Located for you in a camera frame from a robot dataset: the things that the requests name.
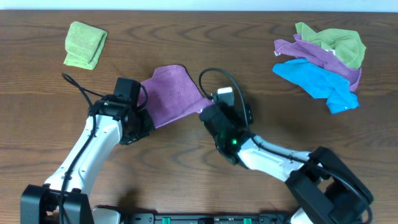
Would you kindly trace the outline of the purple microfiber cloth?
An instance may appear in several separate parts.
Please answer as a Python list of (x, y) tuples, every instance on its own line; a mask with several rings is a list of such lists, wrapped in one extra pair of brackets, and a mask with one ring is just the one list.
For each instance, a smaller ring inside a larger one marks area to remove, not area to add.
[(153, 76), (141, 83), (139, 104), (146, 102), (154, 126), (160, 128), (193, 113), (200, 113), (213, 102), (202, 96), (196, 84), (181, 65), (156, 68)]

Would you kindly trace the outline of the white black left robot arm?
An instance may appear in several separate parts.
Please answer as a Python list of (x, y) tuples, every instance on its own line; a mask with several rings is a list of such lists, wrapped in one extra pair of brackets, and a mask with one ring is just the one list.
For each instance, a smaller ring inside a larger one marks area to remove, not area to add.
[(22, 193), (21, 223), (124, 223), (117, 208), (91, 208), (89, 196), (113, 148), (153, 130), (146, 109), (98, 100), (90, 106), (85, 128), (62, 165), (43, 185), (28, 185)]

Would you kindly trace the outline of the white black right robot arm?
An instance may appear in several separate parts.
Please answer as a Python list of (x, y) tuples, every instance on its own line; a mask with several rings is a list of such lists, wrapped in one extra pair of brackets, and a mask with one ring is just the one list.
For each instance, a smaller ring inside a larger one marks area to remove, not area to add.
[(243, 111), (224, 103), (203, 109), (200, 120), (227, 161), (288, 187), (299, 204), (288, 223), (359, 223), (364, 212), (371, 222), (372, 193), (330, 149), (295, 151), (267, 142), (246, 128)]

